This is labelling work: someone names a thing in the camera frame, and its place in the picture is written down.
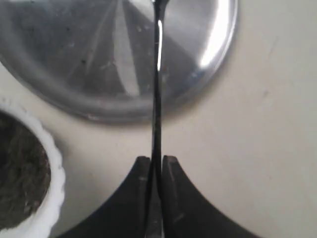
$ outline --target white surface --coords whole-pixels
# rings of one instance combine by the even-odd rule
[[[165,120],[179,157],[222,212],[267,238],[317,237],[317,1],[241,0],[218,81]],[[38,116],[65,156],[66,203],[55,233],[88,216],[149,155],[149,125],[107,126],[49,106],[0,67],[0,94]]]
[[[7,99],[0,98],[0,112],[16,118],[33,132],[44,147],[51,168],[51,183],[37,212],[19,226],[1,230],[0,238],[47,238],[59,218],[60,208],[65,197],[65,172],[62,167],[61,154],[56,148],[52,136],[25,109]]]

